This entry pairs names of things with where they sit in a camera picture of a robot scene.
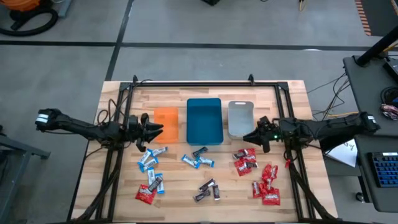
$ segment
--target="vacuum hose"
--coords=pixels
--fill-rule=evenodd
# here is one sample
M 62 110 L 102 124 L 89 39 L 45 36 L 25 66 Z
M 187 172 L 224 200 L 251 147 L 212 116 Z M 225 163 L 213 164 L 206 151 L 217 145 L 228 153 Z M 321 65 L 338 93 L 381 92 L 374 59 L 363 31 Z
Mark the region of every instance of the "vacuum hose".
M 31 29 L 31 30 L 25 30 L 25 31 L 17 31 L 19 28 L 21 28 L 27 21 L 29 21 L 31 18 L 44 14 L 44 13 L 49 13 L 51 14 L 51 19 L 48 21 L 48 23 L 44 24 L 41 27 Z M 11 18 L 15 21 L 15 23 L 11 26 L 12 30 L 6 30 L 0 28 L 0 34 L 4 35 L 10 35 L 13 37 L 27 37 L 27 36 L 32 36 L 36 34 L 41 34 L 49 29 L 51 29 L 55 23 L 58 21 L 58 13 L 49 7 L 39 7 L 37 9 L 34 9 L 32 11 L 27 11 L 27 12 L 20 12 L 20 11 L 11 11 L 10 12 Z

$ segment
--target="white paper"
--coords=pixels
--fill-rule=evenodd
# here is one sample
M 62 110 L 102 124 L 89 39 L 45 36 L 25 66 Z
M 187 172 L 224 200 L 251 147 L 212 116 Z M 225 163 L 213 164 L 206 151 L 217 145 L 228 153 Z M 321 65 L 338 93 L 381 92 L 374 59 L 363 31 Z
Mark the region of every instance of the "white paper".
M 355 140 L 351 139 L 332 149 L 327 156 L 339 162 L 355 167 L 356 155 L 358 150 L 356 148 Z

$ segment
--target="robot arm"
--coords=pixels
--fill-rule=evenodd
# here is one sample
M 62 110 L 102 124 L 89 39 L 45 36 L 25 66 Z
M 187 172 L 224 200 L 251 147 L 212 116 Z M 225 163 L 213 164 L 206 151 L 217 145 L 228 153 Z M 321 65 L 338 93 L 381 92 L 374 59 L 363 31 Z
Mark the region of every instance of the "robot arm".
M 36 128 L 39 131 L 53 131 L 62 129 L 79 134 L 88 140 L 97 140 L 101 145 L 108 146 L 123 142 L 134 142 L 141 152 L 146 150 L 145 142 L 151 142 L 160 133 L 163 125 L 149 122 L 148 114 L 141 116 L 141 124 L 137 116 L 130 116 L 127 128 L 115 121 L 93 125 L 63 114 L 58 109 L 39 110 L 36 119 Z
M 260 145 L 264 152 L 269 152 L 269 141 L 295 137 L 298 138 L 300 145 L 305 146 L 312 140 L 324 140 L 335 136 L 349 136 L 352 138 L 355 134 L 374 133 L 380 129 L 374 117 L 366 112 L 326 121 L 296 118 L 275 120 L 279 120 L 279 126 L 274 122 L 271 123 L 266 116 L 262 117 L 257 122 L 257 128 L 252 133 L 245 135 L 243 140 Z

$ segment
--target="orange object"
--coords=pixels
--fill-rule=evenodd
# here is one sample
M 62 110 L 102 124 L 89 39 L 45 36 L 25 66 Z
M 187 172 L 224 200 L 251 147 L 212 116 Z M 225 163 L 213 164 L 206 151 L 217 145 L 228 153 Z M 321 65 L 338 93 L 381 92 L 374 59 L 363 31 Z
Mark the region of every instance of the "orange object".
M 8 9 L 21 12 L 30 11 L 40 5 L 40 0 L 0 0 Z
M 178 141 L 178 108 L 156 108 L 155 123 L 163 124 L 163 133 L 155 138 L 158 143 Z

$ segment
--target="gray tray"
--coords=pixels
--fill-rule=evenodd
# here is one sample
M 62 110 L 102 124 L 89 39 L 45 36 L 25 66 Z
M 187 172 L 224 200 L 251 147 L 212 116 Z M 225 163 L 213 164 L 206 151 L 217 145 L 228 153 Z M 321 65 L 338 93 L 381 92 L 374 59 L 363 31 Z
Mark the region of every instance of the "gray tray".
M 242 139 L 254 131 L 254 105 L 249 101 L 228 103 L 228 134 L 231 139 Z

